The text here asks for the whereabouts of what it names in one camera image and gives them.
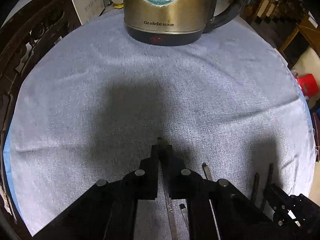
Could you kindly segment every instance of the red stool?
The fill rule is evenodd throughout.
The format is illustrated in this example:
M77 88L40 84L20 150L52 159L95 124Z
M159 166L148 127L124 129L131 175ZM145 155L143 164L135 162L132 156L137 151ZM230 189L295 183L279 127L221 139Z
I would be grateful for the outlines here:
M311 98L319 92L317 82L312 74L297 77L296 80L301 87L304 96Z

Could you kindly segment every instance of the gray towel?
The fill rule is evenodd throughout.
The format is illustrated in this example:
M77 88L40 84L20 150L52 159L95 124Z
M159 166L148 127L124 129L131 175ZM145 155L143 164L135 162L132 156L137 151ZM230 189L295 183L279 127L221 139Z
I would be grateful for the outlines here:
M21 87L11 162L31 233L97 179L137 169L159 136L188 168L203 174L206 162L214 180L228 179L246 196L259 172L257 205L271 162L286 193L309 193L312 127L269 44L238 18L190 45L147 45L126 33L123 12L114 10L63 38ZM181 202L178 236L188 239ZM170 239L162 189L157 200L139 202L135 239Z

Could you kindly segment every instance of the kettle handle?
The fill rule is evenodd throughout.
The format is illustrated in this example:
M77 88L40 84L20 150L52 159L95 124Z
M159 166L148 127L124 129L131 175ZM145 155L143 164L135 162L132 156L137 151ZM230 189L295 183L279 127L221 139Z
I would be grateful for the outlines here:
M217 0L211 0L207 24L203 32L210 32L213 29L216 29L233 20L237 15L240 14L242 9L247 4L247 1L248 0L233 0L222 13L213 16Z

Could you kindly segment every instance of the grelide logo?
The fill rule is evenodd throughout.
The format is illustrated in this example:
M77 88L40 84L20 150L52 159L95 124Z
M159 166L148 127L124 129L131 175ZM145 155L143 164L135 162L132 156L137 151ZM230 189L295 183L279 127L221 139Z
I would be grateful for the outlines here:
M144 21L143 22L144 24L146 25L156 25L156 26L169 26L169 27L173 27L174 24L173 23L160 23L160 22L147 22L147 21Z

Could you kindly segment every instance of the carved wooden furniture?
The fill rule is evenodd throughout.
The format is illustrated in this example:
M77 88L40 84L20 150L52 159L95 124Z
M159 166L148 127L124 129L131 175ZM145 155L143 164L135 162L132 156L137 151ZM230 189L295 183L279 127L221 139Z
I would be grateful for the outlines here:
M79 26L72 0L32 0L0 29L0 190L4 193L4 198L0 196L0 219L8 222L7 233L15 232L24 240L31 235L8 188L4 143L22 82L61 38Z
M254 21L257 18L264 20L267 16L272 19L280 13L282 2L283 0L249 0L242 17L250 17Z

